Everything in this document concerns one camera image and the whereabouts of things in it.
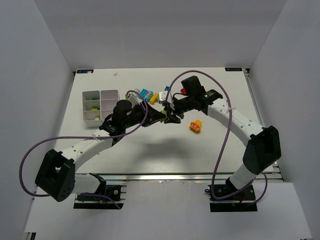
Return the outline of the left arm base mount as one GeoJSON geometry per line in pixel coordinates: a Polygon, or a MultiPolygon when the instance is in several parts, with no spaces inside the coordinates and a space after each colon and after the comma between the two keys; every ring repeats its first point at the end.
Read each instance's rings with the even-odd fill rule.
{"type": "Polygon", "coordinates": [[[127,185],[104,179],[97,174],[78,176],[75,183],[73,208],[81,210],[121,210],[127,185]]]}

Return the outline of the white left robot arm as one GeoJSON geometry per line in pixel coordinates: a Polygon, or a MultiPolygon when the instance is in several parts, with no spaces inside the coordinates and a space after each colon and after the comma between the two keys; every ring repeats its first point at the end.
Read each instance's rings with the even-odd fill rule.
{"type": "Polygon", "coordinates": [[[118,101],[112,113],[91,136],[81,138],[78,144],[64,150],[49,150],[40,165],[35,184],[57,202],[64,201],[70,194],[105,198],[107,182],[94,173],[77,175],[77,170],[128,135],[128,128],[137,130],[165,121],[169,113],[168,107],[158,111],[144,101],[137,104],[118,101]]]}

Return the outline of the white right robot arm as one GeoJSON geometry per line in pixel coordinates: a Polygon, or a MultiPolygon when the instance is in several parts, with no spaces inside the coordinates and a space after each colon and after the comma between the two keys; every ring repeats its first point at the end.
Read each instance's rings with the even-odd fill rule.
{"type": "Polygon", "coordinates": [[[265,127],[245,117],[231,106],[226,94],[216,90],[205,90],[195,75],[181,82],[185,94],[177,99],[170,90],[165,94],[163,105],[167,111],[167,122],[179,122],[184,113],[191,110],[203,112],[227,128],[245,146],[242,164],[225,181],[224,196],[229,198],[242,192],[266,168],[281,158],[279,131],[274,126],[265,127]]]}

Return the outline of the pale lime lego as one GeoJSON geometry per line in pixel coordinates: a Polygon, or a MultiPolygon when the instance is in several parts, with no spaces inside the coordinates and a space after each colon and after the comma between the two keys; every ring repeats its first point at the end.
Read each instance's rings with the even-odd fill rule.
{"type": "Polygon", "coordinates": [[[161,110],[160,112],[163,114],[163,118],[160,120],[160,122],[163,123],[167,119],[167,111],[161,110]]]}

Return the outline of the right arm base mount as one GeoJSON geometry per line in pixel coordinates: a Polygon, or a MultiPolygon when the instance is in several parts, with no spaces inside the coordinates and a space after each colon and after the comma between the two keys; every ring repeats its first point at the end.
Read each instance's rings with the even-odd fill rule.
{"type": "Polygon", "coordinates": [[[211,213],[241,213],[257,212],[258,207],[255,191],[252,185],[243,192],[225,199],[215,199],[211,193],[211,185],[204,190],[209,197],[209,206],[211,213]]]}

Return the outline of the yellow lego brick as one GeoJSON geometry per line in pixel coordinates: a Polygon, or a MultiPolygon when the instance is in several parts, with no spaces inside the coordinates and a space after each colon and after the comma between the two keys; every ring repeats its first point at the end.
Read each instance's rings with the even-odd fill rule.
{"type": "Polygon", "coordinates": [[[155,103],[159,102],[159,94],[158,93],[154,93],[153,96],[150,98],[149,103],[151,105],[154,105],[155,103]]]}

